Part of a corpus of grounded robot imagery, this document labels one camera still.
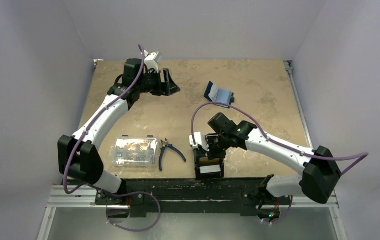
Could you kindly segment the orange credit card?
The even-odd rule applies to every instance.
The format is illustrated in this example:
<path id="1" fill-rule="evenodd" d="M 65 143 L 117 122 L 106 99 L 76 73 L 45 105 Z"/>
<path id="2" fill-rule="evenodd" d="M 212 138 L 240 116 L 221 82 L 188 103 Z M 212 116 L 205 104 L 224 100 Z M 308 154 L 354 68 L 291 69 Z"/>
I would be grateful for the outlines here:
<path id="1" fill-rule="evenodd" d="M 220 165 L 221 161 L 220 158 L 209 159 L 208 157 L 202 157 L 198 160 L 200 167 Z"/>

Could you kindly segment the blue leather card holder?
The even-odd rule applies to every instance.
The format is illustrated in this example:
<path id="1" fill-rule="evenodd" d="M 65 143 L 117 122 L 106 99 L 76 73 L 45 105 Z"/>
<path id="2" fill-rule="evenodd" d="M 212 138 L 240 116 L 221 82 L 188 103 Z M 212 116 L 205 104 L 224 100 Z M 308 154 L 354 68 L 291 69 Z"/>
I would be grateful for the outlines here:
<path id="1" fill-rule="evenodd" d="M 231 105 L 235 102 L 234 93 L 228 89 L 220 88 L 212 81 L 209 81 L 203 97 L 210 102 L 218 102 Z"/>

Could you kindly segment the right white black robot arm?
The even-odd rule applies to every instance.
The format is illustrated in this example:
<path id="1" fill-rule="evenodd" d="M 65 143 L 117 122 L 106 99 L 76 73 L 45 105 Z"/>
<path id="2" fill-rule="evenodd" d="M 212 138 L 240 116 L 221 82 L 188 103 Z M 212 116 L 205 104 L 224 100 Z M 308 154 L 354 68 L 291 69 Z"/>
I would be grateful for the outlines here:
<path id="1" fill-rule="evenodd" d="M 265 155 L 295 171 L 294 175 L 270 176 L 259 189 L 258 196 L 266 204 L 283 196 L 304 195 L 318 204 L 326 204 L 331 197 L 342 172 L 331 157 L 331 151 L 323 146 L 317 149 L 292 144 L 262 132 L 248 121 L 239 124 L 223 113 L 216 114 L 208 122 L 213 129 L 213 139 L 208 146 L 211 153 L 224 153 L 229 148 Z"/>

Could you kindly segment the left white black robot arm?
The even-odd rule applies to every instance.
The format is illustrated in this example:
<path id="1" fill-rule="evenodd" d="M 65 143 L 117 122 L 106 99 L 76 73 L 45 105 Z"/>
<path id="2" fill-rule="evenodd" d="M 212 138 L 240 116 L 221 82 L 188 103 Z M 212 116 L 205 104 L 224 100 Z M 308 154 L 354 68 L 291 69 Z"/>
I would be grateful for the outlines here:
<path id="1" fill-rule="evenodd" d="M 116 205 L 131 194 L 124 179 L 105 170 L 99 148 L 116 122 L 140 99 L 141 94 L 171 96 L 180 92 L 168 68 L 158 69 L 154 60 L 127 59 L 123 74 L 107 91 L 101 106 L 71 136 L 62 135 L 57 142 L 58 167 L 63 175 L 63 190 L 70 195 L 78 190 L 68 188 L 68 179 L 80 181 L 106 194 Z"/>

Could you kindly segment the black plastic card box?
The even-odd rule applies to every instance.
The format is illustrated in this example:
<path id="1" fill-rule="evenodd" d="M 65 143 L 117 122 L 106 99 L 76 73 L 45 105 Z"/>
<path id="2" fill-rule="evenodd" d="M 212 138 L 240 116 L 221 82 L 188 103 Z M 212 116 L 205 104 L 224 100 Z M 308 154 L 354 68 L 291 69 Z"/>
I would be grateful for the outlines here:
<path id="1" fill-rule="evenodd" d="M 204 135 L 195 132 L 189 136 L 193 150 L 195 178 L 197 180 L 217 179 L 224 177 L 224 160 L 226 149 L 221 148 L 218 134 Z"/>

